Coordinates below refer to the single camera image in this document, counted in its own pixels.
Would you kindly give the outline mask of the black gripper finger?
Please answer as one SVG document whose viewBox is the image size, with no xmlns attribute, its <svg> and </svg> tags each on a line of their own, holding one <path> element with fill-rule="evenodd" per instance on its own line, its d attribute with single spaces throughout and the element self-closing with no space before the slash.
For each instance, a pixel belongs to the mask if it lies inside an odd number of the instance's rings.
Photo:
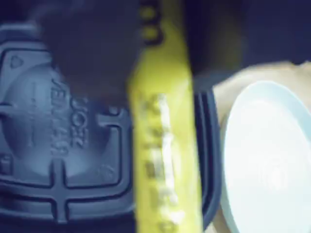
<svg viewBox="0 0 311 233">
<path fill-rule="evenodd" d="M 75 94 L 127 100 L 143 49 L 137 0 L 34 0 L 31 20 Z"/>
<path fill-rule="evenodd" d="M 308 0 L 183 1 L 195 75 L 311 59 Z"/>
</svg>

